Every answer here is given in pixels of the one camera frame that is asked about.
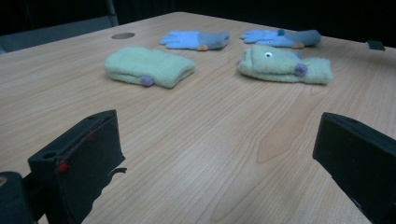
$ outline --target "light blue glove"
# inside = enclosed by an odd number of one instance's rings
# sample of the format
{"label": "light blue glove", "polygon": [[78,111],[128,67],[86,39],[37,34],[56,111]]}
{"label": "light blue glove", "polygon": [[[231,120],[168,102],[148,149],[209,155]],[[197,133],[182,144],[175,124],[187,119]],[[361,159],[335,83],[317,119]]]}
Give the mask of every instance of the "light blue glove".
{"label": "light blue glove", "polygon": [[222,49],[230,42],[230,33],[171,31],[161,39],[168,49]]}
{"label": "light blue glove", "polygon": [[272,47],[302,49],[320,42],[321,36],[317,30],[289,32],[284,30],[251,30],[240,36],[247,44],[259,44]]}

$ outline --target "green mitten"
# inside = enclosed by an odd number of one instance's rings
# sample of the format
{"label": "green mitten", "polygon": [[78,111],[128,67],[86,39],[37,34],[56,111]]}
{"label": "green mitten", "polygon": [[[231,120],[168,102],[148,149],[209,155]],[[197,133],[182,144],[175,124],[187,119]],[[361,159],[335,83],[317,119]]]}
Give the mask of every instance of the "green mitten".
{"label": "green mitten", "polygon": [[322,85],[332,81],[329,60],[323,58],[301,60],[290,50],[262,45],[245,49],[238,70],[246,76],[267,81]]}
{"label": "green mitten", "polygon": [[105,61],[105,70],[111,78],[146,87],[156,84],[173,88],[194,68],[195,63],[190,59],[139,47],[119,49]]}

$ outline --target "light green mitten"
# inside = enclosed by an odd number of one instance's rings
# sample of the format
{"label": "light green mitten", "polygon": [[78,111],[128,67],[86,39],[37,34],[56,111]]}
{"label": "light green mitten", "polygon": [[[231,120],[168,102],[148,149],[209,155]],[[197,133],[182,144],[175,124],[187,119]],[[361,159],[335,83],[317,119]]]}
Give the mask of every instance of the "light green mitten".
{"label": "light green mitten", "polygon": [[246,76],[277,82],[303,82],[326,85],[332,81],[330,61],[300,59],[287,49],[254,45],[245,49],[238,70]]}
{"label": "light green mitten", "polygon": [[111,78],[146,87],[155,84],[173,88],[194,69],[195,63],[190,59],[140,47],[119,49],[105,61],[105,70]]}

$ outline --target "wooden table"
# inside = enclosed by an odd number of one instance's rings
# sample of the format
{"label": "wooden table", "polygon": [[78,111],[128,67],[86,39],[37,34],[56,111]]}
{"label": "wooden table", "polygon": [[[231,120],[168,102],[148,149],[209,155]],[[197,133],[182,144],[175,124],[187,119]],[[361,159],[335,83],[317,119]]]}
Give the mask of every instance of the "wooden table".
{"label": "wooden table", "polygon": [[[265,82],[236,69],[251,47],[239,36],[251,29],[275,28],[178,12],[1,55],[0,170],[29,174],[35,152],[116,109],[128,171],[104,188],[85,223],[369,223],[312,151],[323,112],[396,137],[396,49],[323,37],[299,51],[332,61],[330,85]],[[232,38],[220,51],[171,50],[159,45],[171,30]],[[123,32],[135,36],[111,38]],[[197,67],[172,90],[114,81],[104,60],[126,46]]]}

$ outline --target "black object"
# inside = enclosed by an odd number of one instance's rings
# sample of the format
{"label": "black object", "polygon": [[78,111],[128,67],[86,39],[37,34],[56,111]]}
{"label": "black object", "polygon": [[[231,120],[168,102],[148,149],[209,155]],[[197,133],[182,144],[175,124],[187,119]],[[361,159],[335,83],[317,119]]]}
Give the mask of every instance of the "black object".
{"label": "black object", "polygon": [[344,116],[324,113],[313,158],[372,223],[396,223],[396,141]]}
{"label": "black object", "polygon": [[89,116],[28,159],[32,173],[0,173],[0,223],[81,223],[125,158],[117,113]]}

